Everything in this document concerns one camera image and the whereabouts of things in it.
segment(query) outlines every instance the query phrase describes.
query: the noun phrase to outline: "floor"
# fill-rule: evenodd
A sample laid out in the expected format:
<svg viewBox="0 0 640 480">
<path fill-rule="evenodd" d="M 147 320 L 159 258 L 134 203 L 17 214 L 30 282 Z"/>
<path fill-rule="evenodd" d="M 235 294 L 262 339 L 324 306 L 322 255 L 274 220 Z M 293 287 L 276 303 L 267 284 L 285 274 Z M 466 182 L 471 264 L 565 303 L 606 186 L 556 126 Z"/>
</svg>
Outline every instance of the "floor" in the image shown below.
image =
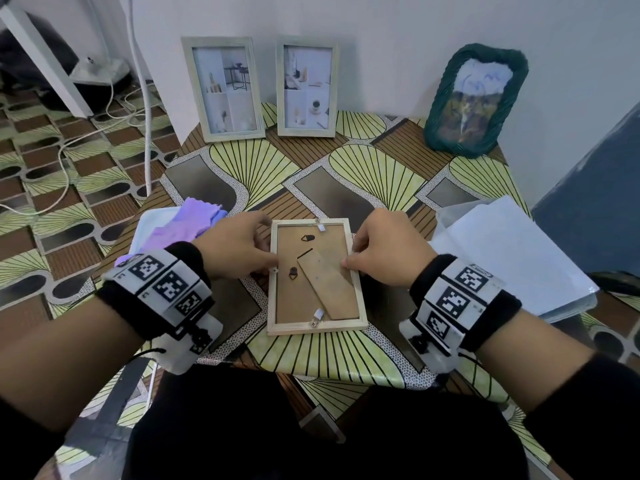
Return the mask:
<svg viewBox="0 0 640 480">
<path fill-rule="evenodd" d="M 140 99 L 130 101 L 141 106 Z M 64 185 L 56 162 L 58 145 L 105 128 L 110 120 L 98 115 L 81 121 L 49 112 L 28 91 L 0 102 L 0 200 L 16 208 L 44 209 Z M 127 112 L 121 103 L 111 109 Z M 276 108 L 263 104 L 269 128 L 265 140 L 208 146 L 196 128 L 180 147 L 156 93 L 152 114 L 155 184 L 149 199 L 143 193 L 143 135 L 123 123 L 65 151 L 72 187 L 56 209 L 35 219 L 0 213 L 0 347 L 87 299 L 100 286 L 99 275 L 128 249 L 139 211 L 170 207 L 187 196 L 232 211 L 263 209 L 278 218 L 348 217 L 352 229 L 374 207 L 385 206 L 405 211 L 425 238 L 435 229 L 435 210 L 447 205 L 510 194 L 528 212 L 499 149 L 476 161 L 431 152 L 421 140 L 424 120 L 340 112 L 333 139 L 280 138 L 274 128 Z M 378 169 L 366 165 L 375 159 L 382 163 Z M 251 163 L 252 171 L 240 162 Z M 269 231 L 262 234 L 268 237 Z M 348 437 L 367 390 L 378 380 L 393 381 L 396 387 L 426 384 L 425 373 L 418 372 L 419 358 L 403 346 L 393 327 L 412 311 L 406 297 L 374 283 L 364 286 L 379 336 L 356 346 L 356 340 L 368 335 L 343 335 L 344 342 L 325 335 L 324 347 L 331 339 L 345 354 L 344 363 L 336 360 L 332 368 L 329 355 L 323 362 L 311 354 L 322 342 L 265 341 L 265 280 L 229 280 L 217 286 L 214 293 L 228 300 L 212 312 L 222 317 L 225 330 L 204 360 L 277 371 L 301 425 L 315 433 Z M 640 300 L 602 292 L 598 299 L 588 314 L 556 326 L 640 371 Z M 382 350 L 382 339 L 393 347 Z M 298 360 L 300 350 L 308 354 L 306 360 Z M 379 374 L 372 372 L 373 363 Z M 65 446 L 38 478 L 119 478 L 131 428 L 153 400 L 162 373 L 146 359 L 119 371 L 87 405 Z M 526 447 L 532 477 L 568 478 L 522 427 L 522 412 L 474 357 L 463 359 L 446 387 L 500 404 Z M 100 441 L 87 433 L 98 427 L 110 431 Z"/>
</svg>

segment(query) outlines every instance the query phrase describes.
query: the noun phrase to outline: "person's lap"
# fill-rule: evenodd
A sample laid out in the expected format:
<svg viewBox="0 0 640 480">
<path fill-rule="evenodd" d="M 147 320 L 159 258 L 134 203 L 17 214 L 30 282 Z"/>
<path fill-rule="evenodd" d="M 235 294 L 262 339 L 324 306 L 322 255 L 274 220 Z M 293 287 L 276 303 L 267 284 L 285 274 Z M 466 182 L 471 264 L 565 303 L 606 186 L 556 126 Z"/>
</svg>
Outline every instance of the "person's lap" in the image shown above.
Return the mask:
<svg viewBox="0 0 640 480">
<path fill-rule="evenodd" d="M 312 478 L 348 472 L 527 478 L 518 437 L 476 397 L 375 387 L 344 445 L 298 426 L 275 374 L 195 365 L 165 373 L 134 428 L 123 480 Z"/>
</svg>

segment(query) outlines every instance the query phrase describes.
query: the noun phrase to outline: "lavender cloth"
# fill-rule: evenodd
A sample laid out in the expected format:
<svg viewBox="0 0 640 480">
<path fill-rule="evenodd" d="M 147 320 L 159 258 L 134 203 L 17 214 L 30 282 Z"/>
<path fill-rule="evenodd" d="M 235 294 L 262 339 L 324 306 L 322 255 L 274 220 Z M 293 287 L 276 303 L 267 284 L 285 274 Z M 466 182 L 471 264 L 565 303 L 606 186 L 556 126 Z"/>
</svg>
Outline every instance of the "lavender cloth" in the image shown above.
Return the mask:
<svg viewBox="0 0 640 480">
<path fill-rule="evenodd" d="M 189 197 L 171 221 L 153 230 L 140 251 L 164 249 L 169 244 L 179 241 L 193 241 L 226 216 L 227 211 L 222 210 L 221 205 L 213 205 Z M 120 256 L 116 259 L 115 265 L 119 265 L 131 256 L 131 254 Z"/>
</svg>

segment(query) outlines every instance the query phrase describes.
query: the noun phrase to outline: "wooden picture frame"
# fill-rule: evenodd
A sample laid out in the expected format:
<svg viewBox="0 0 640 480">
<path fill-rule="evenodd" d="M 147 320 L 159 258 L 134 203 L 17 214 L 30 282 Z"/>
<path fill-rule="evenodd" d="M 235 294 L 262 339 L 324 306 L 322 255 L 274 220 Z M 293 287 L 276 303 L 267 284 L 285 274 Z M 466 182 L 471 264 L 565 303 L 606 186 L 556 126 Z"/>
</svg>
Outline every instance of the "wooden picture frame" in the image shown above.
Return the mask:
<svg viewBox="0 0 640 480">
<path fill-rule="evenodd" d="M 318 73 L 318 80 L 310 80 L 307 74 L 308 67 L 297 64 L 295 54 L 290 54 L 288 48 L 300 48 L 300 57 L 312 62 Z M 331 49 L 329 82 L 326 79 L 326 63 L 322 59 L 322 49 Z M 340 62 L 340 44 L 319 41 L 312 38 L 280 37 L 276 46 L 276 95 L 278 103 L 278 135 L 279 136 L 316 136 L 335 137 L 335 122 L 338 117 L 338 67 Z M 295 74 L 288 74 L 285 66 Z M 325 101 L 328 99 L 326 127 Z M 287 105 L 293 106 L 294 115 L 288 114 Z"/>
<path fill-rule="evenodd" d="M 251 37 L 180 40 L 204 141 L 264 138 Z"/>
<path fill-rule="evenodd" d="M 281 227 L 315 227 L 318 225 L 341 226 L 344 229 L 344 240 L 346 243 L 346 253 L 352 254 L 353 240 L 351 237 L 351 228 L 349 220 L 345 219 L 297 219 L 290 221 L 275 220 L 271 225 L 271 252 L 278 253 L 278 230 Z M 277 323 L 277 301 L 278 301 L 278 279 L 289 279 L 286 269 L 271 270 L 269 273 L 269 302 L 267 308 L 267 335 L 293 335 L 296 333 L 321 333 L 331 331 L 344 330 L 364 330 L 368 327 L 367 312 L 364 305 L 362 288 L 360 285 L 360 275 L 357 271 L 350 271 L 351 282 L 356 294 L 356 302 L 358 307 L 358 318 L 343 320 L 320 320 L 316 326 L 312 326 L 312 313 L 309 320 L 304 322 Z"/>
</svg>

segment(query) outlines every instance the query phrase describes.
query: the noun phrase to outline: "picture frame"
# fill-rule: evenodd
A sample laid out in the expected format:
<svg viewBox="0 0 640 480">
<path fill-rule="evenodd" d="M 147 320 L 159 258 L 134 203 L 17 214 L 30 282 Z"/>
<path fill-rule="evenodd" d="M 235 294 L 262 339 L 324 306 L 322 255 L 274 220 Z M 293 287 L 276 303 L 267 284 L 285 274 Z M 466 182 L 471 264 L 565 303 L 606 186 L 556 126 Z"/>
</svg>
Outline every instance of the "picture frame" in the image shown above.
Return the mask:
<svg viewBox="0 0 640 480">
<path fill-rule="evenodd" d="M 330 226 L 340 226 L 344 231 L 344 243 L 346 245 L 346 249 L 344 250 L 344 255 L 352 254 L 353 251 L 353 239 L 351 237 L 351 228 L 349 226 L 349 220 L 347 218 L 343 219 L 294 219 L 294 220 L 274 220 L 271 224 L 271 252 L 274 254 L 278 254 L 278 231 L 283 227 L 304 227 L 306 228 L 315 228 L 319 231 L 319 225 L 322 225 L 327 229 Z M 291 250 L 290 246 L 287 247 L 288 253 L 296 253 L 295 250 Z M 302 276 L 299 276 L 298 279 L 302 278 L 306 279 L 304 274 L 300 272 Z M 316 322 L 316 325 L 313 326 L 311 323 L 313 322 L 312 316 L 313 311 L 309 313 L 309 320 L 305 321 L 295 321 L 295 322 L 286 322 L 279 323 L 277 321 L 277 304 L 278 304 L 278 280 L 286 279 L 289 280 L 290 277 L 287 276 L 286 269 L 272 269 L 269 272 L 269 296 L 268 296 L 268 307 L 267 307 L 267 335 L 293 335 L 297 333 L 322 333 L 322 332 L 332 332 L 332 331 L 346 331 L 346 330 L 364 330 L 368 327 L 369 322 L 367 320 L 367 312 L 364 305 L 364 297 L 362 295 L 362 287 L 360 284 L 360 275 L 357 271 L 349 271 L 349 275 L 351 277 L 351 283 L 353 284 L 353 289 L 355 291 L 355 299 L 357 303 L 358 309 L 358 317 L 354 319 L 341 319 L 341 320 L 320 320 Z M 309 290 L 313 292 L 313 288 L 308 282 L 305 282 L 308 285 Z M 299 296 L 296 296 L 297 301 L 302 301 Z"/>
<path fill-rule="evenodd" d="M 335 137 L 339 64 L 338 43 L 291 36 L 278 39 L 279 136 Z"/>
<path fill-rule="evenodd" d="M 264 138 L 251 37 L 181 37 L 207 143 Z"/>
<path fill-rule="evenodd" d="M 519 50 L 471 43 L 457 51 L 440 80 L 424 126 L 428 147 L 477 158 L 498 144 L 504 120 L 529 72 Z"/>
</svg>

